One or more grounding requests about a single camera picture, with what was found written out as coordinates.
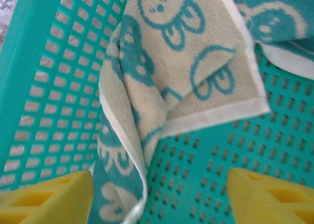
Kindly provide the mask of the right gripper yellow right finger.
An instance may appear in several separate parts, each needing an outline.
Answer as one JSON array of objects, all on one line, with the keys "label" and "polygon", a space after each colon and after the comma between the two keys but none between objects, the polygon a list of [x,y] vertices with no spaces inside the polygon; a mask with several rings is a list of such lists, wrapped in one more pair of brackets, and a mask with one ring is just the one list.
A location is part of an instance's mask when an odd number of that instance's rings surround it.
[{"label": "right gripper yellow right finger", "polygon": [[235,224],[314,224],[314,188],[231,168],[227,194]]}]

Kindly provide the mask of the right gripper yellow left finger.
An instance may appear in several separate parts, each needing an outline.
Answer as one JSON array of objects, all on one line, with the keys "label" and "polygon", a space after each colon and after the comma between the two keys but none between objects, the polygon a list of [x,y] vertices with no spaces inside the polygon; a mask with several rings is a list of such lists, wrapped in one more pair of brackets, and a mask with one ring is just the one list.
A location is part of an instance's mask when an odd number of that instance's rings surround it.
[{"label": "right gripper yellow left finger", "polygon": [[0,194],[0,224],[86,224],[94,187],[78,171]]}]

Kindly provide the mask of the cream and teal bunny towel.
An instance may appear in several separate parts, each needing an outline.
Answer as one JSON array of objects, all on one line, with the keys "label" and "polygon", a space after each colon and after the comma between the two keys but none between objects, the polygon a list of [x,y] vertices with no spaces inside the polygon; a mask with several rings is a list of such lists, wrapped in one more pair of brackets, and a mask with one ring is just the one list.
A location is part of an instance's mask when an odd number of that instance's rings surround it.
[{"label": "cream and teal bunny towel", "polygon": [[99,75],[87,224],[134,224],[158,140],[270,111],[254,47],[314,80],[314,0],[127,0]]}]

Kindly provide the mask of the teal plastic basket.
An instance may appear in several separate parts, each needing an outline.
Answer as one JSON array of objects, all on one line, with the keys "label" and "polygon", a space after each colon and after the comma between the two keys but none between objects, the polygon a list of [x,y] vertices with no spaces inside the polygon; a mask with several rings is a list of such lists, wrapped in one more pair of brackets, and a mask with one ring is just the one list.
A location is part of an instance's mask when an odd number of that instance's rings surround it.
[{"label": "teal plastic basket", "polygon": [[[88,169],[97,82],[126,0],[0,0],[0,194]],[[314,81],[256,48],[272,112],[161,140],[140,224],[234,224],[227,172],[246,168],[314,187]]]}]

